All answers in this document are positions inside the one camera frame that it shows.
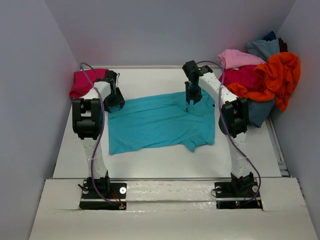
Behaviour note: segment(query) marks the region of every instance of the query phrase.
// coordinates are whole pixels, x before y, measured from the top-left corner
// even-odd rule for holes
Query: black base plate
[[[244,204],[247,200],[242,201],[216,201],[216,209],[263,209],[261,200],[254,200]]]
[[[255,194],[255,191],[253,188],[257,188],[258,183],[253,182],[252,185],[242,191],[234,191],[231,185],[231,181],[217,181],[214,183],[215,189],[220,189],[221,192],[215,191],[215,196],[217,199],[223,199],[223,198],[247,198],[250,199],[252,197],[252,194]]]
[[[87,187],[87,180],[83,181],[83,186]],[[109,192],[100,192],[102,196],[108,199],[111,203],[103,200],[95,190],[84,192],[82,191],[81,200],[79,207],[82,210],[126,210],[127,209],[127,202],[126,196],[127,192],[121,193],[120,189],[125,188],[127,189],[126,182],[111,182],[110,183],[110,191]],[[121,199],[122,204],[124,207],[121,207],[119,200],[117,201],[112,192],[115,191],[118,197]]]

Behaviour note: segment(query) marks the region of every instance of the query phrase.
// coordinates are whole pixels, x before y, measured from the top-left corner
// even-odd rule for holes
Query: pile of clothes
[[[300,62],[273,31],[246,46],[248,53],[227,49],[217,58],[224,67],[223,85],[248,99],[250,125],[260,128],[274,106],[286,110],[300,78]]]

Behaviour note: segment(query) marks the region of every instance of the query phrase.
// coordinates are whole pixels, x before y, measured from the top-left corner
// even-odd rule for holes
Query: orange cloth
[[[284,111],[289,96],[296,88],[300,78],[299,58],[292,52],[281,52],[269,57],[266,64],[258,65],[253,74],[259,77],[253,88],[247,89],[238,83],[226,86],[238,97],[256,102],[270,101],[276,96],[275,105]]]

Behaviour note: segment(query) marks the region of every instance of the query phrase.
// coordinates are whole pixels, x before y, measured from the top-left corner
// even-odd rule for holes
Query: pink cloth
[[[225,69],[236,69],[246,65],[260,65],[266,62],[260,57],[236,49],[227,49],[217,56]]]
[[[105,76],[105,72],[108,69],[97,68],[95,70],[99,74],[100,78],[102,79]],[[98,78],[97,74],[91,69],[85,70],[85,73],[88,75],[92,83],[94,83]],[[82,71],[76,71],[74,73],[74,84],[71,88],[71,91],[69,92],[69,96],[71,98],[80,98],[86,95],[91,88],[92,86],[88,82],[85,74]]]
[[[257,66],[249,65],[242,66],[238,70],[225,69],[223,85],[228,86],[229,84],[238,83],[247,89],[252,89],[255,82],[258,81],[258,76],[254,75],[254,69],[256,67]]]

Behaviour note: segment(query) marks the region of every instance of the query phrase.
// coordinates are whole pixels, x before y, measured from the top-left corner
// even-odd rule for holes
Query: clothing
[[[238,83],[247,89],[254,87],[254,83],[258,80],[258,76],[254,75],[254,69],[256,66],[248,65],[242,66],[238,70],[228,69],[224,70],[224,82],[223,85],[227,86],[232,83]]]
[[[268,61],[271,56],[280,53],[278,39],[272,41],[248,41],[246,43],[246,48],[249,54],[254,54],[264,61]]]
[[[105,72],[108,69],[105,68],[96,68],[96,72],[99,74],[100,78],[103,78],[105,76]],[[89,79],[92,83],[94,83],[98,76],[97,74],[92,70],[85,70],[85,73],[88,75]],[[74,73],[74,84],[71,88],[71,91],[69,92],[69,96],[71,98],[80,98],[84,95],[86,95],[90,89],[92,88],[91,84],[88,82],[88,79],[86,78],[83,71],[76,71]]]
[[[278,38],[278,41],[279,41],[280,53],[288,52],[287,43],[285,43],[280,37]]]
[[[269,32],[267,35],[265,35],[262,40],[265,40],[265,41],[272,41],[272,40],[276,40],[277,37],[276,37],[276,34],[274,33],[274,31],[271,31]]]
[[[212,145],[214,102],[202,90],[202,99],[192,106],[192,114],[186,110],[185,92],[127,100],[122,110],[108,114],[109,153],[177,144],[194,152],[197,146]]]
[[[236,49],[224,50],[217,56],[224,69],[236,69],[246,65],[259,65],[266,62],[256,55],[241,52]]]
[[[264,121],[268,118],[271,109],[274,107],[276,98],[270,101],[257,102],[248,99],[249,125],[261,128]]]
[[[226,86],[238,97],[256,102],[270,101],[276,97],[275,105],[281,111],[286,110],[289,96],[296,88],[300,78],[300,61],[292,52],[281,52],[269,58],[266,64],[258,65],[253,74],[258,81],[252,89],[238,83]]]

